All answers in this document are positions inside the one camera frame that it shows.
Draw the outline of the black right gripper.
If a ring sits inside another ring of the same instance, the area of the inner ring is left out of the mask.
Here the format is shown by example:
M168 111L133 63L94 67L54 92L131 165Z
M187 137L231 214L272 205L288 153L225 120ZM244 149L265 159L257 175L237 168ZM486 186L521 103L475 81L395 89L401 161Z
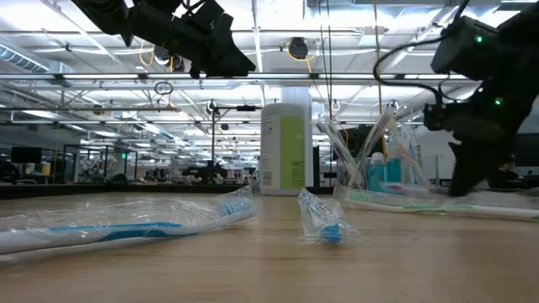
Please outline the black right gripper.
M484 82L463 105L448 118L448 130L459 141L502 143L510 141L533 105L533 86L521 82ZM463 142L449 144L455 166L450 196L467 195L505 161L505 153L493 146Z

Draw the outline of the orange white toothbrush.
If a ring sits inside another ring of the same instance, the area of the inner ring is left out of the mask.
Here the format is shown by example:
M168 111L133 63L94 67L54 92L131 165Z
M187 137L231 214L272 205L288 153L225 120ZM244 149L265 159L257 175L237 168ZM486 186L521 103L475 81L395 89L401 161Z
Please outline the orange white toothbrush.
M419 150L414 130L410 125L399 125L393 133L393 138L401 154L403 182L428 189L431 183L425 175L419 160Z

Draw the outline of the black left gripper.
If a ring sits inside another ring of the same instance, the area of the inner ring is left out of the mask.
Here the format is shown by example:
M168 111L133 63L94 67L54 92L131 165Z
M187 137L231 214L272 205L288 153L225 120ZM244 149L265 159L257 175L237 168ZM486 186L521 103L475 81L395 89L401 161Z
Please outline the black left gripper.
M246 77L256 66L235 45L232 21L215 0L203 0L181 17L146 1L130 8L126 32L203 63L208 77Z

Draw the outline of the white green wipes canister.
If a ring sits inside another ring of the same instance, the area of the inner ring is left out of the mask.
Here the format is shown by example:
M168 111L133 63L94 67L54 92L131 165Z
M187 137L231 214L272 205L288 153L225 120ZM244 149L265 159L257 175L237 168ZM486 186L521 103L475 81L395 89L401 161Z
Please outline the white green wipes canister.
M312 96L307 87L284 87L278 103L261 109L260 190L296 196L312 186Z

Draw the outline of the blue white toothbrush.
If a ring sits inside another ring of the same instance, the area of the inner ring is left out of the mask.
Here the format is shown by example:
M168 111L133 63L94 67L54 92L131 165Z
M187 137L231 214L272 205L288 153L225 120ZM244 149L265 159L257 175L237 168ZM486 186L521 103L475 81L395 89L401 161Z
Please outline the blue white toothbrush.
M421 168L418 143L410 125L398 125L395 135L402 158L409 165Z
M70 210L37 210L0 218L0 263L22 253L125 239L198 235L251 219L257 196L217 196L199 201L146 199Z
M337 200L321 199L303 189L297 201L302 218L301 244L339 245L359 239L360 233L348 222Z

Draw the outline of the blue mouthwash bottle white cap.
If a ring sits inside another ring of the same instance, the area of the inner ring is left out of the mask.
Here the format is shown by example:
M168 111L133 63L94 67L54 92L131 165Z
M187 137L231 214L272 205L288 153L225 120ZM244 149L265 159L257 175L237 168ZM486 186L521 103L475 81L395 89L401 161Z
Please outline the blue mouthwash bottle white cap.
M374 152L367 170L367 189L372 192L383 192L383 184L387 181L387 165L381 152Z
M400 183L402 181L402 160L400 157L389 157L387 159L387 181L389 183Z

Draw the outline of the black aluminium table frame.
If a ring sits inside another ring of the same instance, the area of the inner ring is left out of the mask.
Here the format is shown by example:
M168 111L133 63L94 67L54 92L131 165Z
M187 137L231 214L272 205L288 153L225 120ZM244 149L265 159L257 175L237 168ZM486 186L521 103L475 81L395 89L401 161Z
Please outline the black aluminium table frame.
M242 185L174 185L174 184L56 184L56 185L2 185L0 199L24 199L73 194L121 193L176 193L176 194L227 194Z

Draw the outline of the black monitor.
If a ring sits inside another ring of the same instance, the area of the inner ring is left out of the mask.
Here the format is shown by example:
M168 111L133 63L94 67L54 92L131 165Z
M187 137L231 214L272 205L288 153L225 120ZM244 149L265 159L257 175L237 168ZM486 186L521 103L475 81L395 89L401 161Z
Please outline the black monitor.
M539 167L539 134L518 134L515 138L515 165Z
M11 148L11 162L13 163L39 163L41 160L41 147L13 146Z

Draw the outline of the person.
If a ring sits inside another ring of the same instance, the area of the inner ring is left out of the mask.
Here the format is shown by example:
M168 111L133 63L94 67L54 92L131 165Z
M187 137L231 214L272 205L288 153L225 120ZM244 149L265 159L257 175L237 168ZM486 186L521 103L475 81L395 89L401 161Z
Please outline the person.
M504 162L494 169L488 177L488 185L491 189L517 189L516 181L519 175L513 171L514 157L507 156Z

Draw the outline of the black pole stand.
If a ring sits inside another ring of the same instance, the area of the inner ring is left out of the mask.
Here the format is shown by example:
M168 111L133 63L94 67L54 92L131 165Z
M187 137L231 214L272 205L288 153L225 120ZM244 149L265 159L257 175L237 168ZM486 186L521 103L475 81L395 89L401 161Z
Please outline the black pole stand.
M261 110L262 106L255 105L236 105L236 106L218 106L215 101L210 101L211 109L211 164L210 164L210 183L215 184L214 172L216 165L215 144L216 144L216 112L223 109L224 113L220 115L223 118L230 110L237 112L253 112Z

